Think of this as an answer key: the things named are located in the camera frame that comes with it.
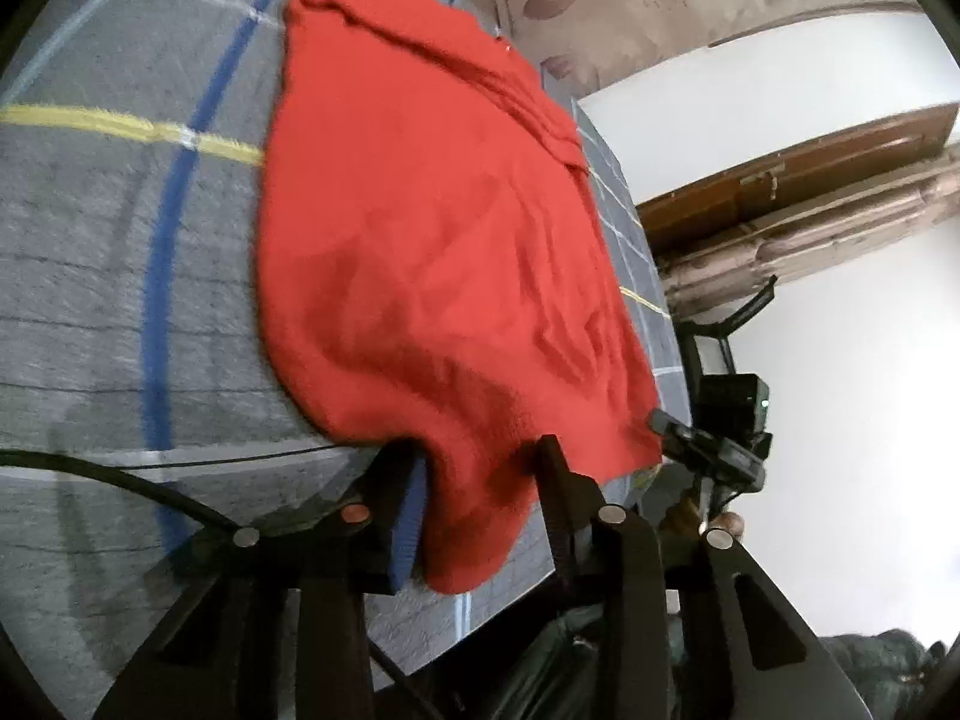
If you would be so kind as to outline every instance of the blue stripe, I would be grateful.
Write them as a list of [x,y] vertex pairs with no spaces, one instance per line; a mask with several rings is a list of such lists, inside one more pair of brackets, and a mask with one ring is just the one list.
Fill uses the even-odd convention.
[[[262,13],[272,0],[255,0],[253,9]],[[227,51],[203,98],[197,103],[187,124],[195,132],[206,132],[236,73],[240,58],[256,31],[257,20],[248,16],[237,28]],[[180,146],[167,173],[160,194],[160,210],[154,237],[150,242],[150,258],[143,282],[143,328],[140,355],[143,362],[143,392],[141,412],[144,442],[147,449],[165,450],[173,447],[173,429],[170,422],[170,293],[173,282],[176,231],[184,213],[187,189],[199,156],[193,148]],[[189,536],[184,519],[171,509],[157,509],[157,524],[167,553],[172,552]]]

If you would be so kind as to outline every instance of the red cloth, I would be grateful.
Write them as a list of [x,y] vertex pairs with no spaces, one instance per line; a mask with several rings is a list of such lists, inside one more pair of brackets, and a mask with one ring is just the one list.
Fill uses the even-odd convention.
[[556,433],[603,482],[661,459],[574,122],[435,0],[291,0],[257,243],[272,365],[335,440],[432,456],[424,569],[493,575]]

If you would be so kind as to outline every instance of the brown wooden panel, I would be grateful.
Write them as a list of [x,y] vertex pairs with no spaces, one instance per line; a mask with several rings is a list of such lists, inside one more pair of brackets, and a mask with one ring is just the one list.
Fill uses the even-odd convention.
[[836,132],[724,170],[637,207],[654,254],[939,154],[957,105]]

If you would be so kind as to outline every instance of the white wall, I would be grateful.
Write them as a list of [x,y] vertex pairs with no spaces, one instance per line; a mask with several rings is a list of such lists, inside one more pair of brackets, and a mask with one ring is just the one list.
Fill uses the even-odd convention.
[[778,288],[731,339],[771,391],[745,544],[819,635],[960,632],[960,218]]
[[925,15],[851,13],[677,56],[581,104],[640,203],[839,129],[957,100],[960,68]]

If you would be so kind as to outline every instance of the gray plaid bedsheet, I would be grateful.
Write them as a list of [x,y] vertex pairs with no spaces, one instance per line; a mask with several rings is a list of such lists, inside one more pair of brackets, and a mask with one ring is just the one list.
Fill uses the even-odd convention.
[[[301,418],[257,341],[256,165],[285,1],[51,0],[31,29],[0,81],[0,445],[134,467],[241,521],[318,511],[370,460]],[[544,87],[577,119],[662,405],[687,420],[618,162],[548,74]],[[166,556],[192,528],[93,482],[0,476],[0,619],[66,716],[87,717],[176,598]],[[368,599],[371,635],[412,671],[550,567],[535,513],[479,589]]]

